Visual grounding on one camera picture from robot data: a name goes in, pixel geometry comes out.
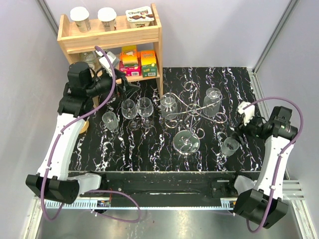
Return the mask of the clear stemmed wine glass right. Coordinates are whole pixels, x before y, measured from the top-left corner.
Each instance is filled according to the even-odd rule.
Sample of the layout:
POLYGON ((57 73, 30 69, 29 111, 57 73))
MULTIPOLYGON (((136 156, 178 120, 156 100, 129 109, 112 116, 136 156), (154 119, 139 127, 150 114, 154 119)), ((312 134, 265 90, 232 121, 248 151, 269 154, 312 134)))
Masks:
POLYGON ((153 114, 154 108, 149 98, 140 98, 137 101, 138 114, 142 117, 142 126, 145 129, 153 127, 154 122, 150 119, 153 114))

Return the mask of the left white lidded cup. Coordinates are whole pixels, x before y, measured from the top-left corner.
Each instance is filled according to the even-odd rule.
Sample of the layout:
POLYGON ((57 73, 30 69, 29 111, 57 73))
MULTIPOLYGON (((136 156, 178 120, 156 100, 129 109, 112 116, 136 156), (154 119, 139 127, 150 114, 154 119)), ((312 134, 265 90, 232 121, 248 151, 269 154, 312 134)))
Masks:
POLYGON ((83 6, 77 6, 71 9, 70 18, 74 21, 80 32, 85 33, 91 30, 89 21, 89 12, 83 6))

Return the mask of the round yellow wooden coaster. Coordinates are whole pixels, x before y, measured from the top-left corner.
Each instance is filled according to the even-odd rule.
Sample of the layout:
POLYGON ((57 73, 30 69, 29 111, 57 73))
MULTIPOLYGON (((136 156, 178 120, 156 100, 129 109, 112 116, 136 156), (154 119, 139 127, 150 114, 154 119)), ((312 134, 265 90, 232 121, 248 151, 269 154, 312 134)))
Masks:
POLYGON ((87 121, 85 121, 82 129, 80 130, 80 134, 85 133, 87 131, 88 127, 89 127, 89 121, 87 120, 87 121))

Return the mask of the chrome wine glass rack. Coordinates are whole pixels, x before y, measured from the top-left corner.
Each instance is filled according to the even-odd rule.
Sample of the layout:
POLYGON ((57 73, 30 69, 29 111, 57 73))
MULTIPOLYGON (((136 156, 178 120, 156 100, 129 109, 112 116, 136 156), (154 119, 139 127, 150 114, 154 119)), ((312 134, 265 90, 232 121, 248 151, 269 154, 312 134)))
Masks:
POLYGON ((212 123, 222 124, 228 120, 225 113, 219 111, 215 117, 207 117, 202 109, 203 105, 199 105, 197 101, 192 103, 185 103, 176 94, 170 92, 175 96, 177 103, 177 116, 172 120, 164 118, 164 123, 168 128, 176 128, 179 120, 186 122, 186 129, 178 131, 172 140, 173 149, 181 155, 189 156, 196 153, 200 148, 200 140, 205 137, 205 131, 202 128, 197 128, 196 125, 201 119, 206 119, 212 123))

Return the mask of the clear stemmed wine glass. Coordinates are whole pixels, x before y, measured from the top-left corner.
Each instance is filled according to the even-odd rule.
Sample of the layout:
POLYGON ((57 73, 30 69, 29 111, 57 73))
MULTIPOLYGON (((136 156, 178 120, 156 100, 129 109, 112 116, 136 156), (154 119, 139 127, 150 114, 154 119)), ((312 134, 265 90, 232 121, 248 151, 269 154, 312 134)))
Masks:
POLYGON ((138 114, 142 117, 142 126, 145 129, 153 127, 154 122, 150 119, 153 114, 154 108, 149 98, 140 98, 137 101, 138 114))
POLYGON ((138 110, 135 102, 131 99, 122 101, 121 111, 123 117, 129 120, 128 128, 130 130, 138 130, 141 124, 136 120, 138 110))

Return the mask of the Chobani yogurt tub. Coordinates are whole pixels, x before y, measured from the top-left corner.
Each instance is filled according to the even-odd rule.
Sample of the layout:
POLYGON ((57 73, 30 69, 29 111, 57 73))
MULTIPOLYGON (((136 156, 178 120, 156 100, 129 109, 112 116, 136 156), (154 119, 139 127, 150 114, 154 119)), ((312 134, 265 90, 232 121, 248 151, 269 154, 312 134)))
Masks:
POLYGON ((131 28, 146 27, 155 20, 150 6, 129 9, 125 13, 131 28))

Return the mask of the left clear glass bottle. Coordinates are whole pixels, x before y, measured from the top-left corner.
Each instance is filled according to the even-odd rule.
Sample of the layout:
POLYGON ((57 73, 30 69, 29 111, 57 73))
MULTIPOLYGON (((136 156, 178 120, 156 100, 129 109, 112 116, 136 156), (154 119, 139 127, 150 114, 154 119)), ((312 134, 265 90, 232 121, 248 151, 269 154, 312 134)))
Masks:
POLYGON ((93 71, 98 70, 98 59, 93 51, 82 52, 79 54, 80 60, 86 62, 93 71))

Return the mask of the pink sponge box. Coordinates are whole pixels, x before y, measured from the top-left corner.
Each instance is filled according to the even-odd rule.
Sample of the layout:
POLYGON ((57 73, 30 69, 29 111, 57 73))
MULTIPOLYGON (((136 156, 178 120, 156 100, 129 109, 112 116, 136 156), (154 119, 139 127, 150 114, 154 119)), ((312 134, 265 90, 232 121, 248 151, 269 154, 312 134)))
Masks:
POLYGON ((124 72, 126 76, 141 75, 140 53, 137 51, 136 45, 122 47, 119 69, 124 72))

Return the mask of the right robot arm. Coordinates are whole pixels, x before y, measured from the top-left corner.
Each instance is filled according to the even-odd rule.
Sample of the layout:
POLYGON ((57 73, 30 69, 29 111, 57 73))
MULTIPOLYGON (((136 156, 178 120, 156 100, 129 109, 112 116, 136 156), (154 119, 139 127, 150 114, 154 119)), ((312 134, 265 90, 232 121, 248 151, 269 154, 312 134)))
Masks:
POLYGON ((238 143, 243 143, 244 136, 262 139, 265 155, 256 181, 237 172, 227 184, 227 192, 237 197, 235 214, 268 229, 288 212, 289 206, 283 201, 283 180, 298 129, 290 122, 292 110, 283 106, 274 107, 266 122, 255 115, 255 106, 249 102, 242 102, 237 113, 243 119, 231 138, 238 143))

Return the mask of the wooden two-tier shelf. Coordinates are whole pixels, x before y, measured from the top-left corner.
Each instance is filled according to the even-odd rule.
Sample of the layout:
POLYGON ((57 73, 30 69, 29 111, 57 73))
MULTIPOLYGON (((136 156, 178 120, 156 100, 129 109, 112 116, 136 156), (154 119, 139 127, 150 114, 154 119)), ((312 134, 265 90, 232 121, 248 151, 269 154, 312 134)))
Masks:
POLYGON ((112 49, 129 45, 152 43, 157 57, 158 73, 154 77, 157 81, 159 95, 163 95, 162 76, 162 25, 154 3, 151 4, 155 17, 150 26, 130 28, 126 16, 117 16, 117 29, 106 32, 98 19, 90 20, 91 30, 86 33, 79 31, 76 23, 71 22, 67 15, 60 17, 57 42, 69 64, 80 61, 80 53, 95 50, 95 46, 102 49, 112 49))

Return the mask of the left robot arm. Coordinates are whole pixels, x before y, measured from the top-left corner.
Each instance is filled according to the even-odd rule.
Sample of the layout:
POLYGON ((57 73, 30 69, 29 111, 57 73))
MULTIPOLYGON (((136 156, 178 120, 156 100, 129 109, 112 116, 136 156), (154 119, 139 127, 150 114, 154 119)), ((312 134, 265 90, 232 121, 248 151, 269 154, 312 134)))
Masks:
POLYGON ((42 201, 71 204, 80 194, 92 191, 97 197, 102 197, 108 191, 108 184, 96 173, 68 176, 72 152, 88 113, 93 109, 93 98, 101 94, 119 93, 125 99, 140 88, 129 83, 119 70, 115 70, 115 77, 104 72, 97 79, 91 75, 86 62, 71 64, 67 78, 49 150, 37 173, 29 174, 25 183, 42 201))

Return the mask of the right white lidded cup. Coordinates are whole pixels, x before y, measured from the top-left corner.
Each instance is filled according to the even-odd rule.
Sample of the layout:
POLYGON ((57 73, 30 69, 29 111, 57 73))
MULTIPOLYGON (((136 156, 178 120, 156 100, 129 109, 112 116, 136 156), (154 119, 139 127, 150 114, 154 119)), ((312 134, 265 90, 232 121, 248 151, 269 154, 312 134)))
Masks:
POLYGON ((103 7, 98 10, 98 19, 105 31, 116 30, 116 17, 117 14, 111 7, 103 7))

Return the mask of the green Scrub Daddy box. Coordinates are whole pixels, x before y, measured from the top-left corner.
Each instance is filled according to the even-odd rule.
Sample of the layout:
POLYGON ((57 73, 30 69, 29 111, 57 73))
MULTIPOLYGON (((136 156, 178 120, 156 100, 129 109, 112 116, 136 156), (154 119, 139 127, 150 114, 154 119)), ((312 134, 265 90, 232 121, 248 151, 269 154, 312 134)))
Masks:
POLYGON ((141 73, 144 78, 156 77, 158 74, 157 58, 154 50, 140 52, 141 73))

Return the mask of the ribbed goblet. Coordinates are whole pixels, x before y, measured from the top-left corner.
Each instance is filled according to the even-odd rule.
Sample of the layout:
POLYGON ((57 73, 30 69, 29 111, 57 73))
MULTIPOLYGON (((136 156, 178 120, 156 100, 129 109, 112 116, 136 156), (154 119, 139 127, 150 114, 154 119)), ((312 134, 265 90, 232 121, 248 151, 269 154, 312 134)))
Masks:
POLYGON ((209 88, 206 90, 206 96, 203 101, 203 113, 207 117, 215 117, 219 112, 222 100, 222 93, 218 88, 209 88))
POLYGON ((233 155, 237 149, 239 148, 240 144, 237 140, 228 137, 224 140, 221 146, 221 153, 227 157, 233 155))
POLYGON ((172 120, 177 116, 177 103, 175 96, 171 93, 166 93, 160 100, 160 109, 162 116, 166 120, 172 120))
POLYGON ((105 112, 102 115, 102 121, 106 128, 111 132, 117 132, 119 129, 119 121, 114 112, 105 112))

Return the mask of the clear stemmed wine glass left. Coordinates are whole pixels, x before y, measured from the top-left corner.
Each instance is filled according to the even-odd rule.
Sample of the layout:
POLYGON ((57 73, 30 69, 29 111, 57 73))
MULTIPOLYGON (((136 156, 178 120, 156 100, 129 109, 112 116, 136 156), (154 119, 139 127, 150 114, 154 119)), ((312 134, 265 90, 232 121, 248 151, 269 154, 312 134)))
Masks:
POLYGON ((141 124, 136 120, 138 110, 135 102, 131 99, 122 101, 121 111, 123 117, 129 120, 128 128, 130 130, 138 130, 141 124))

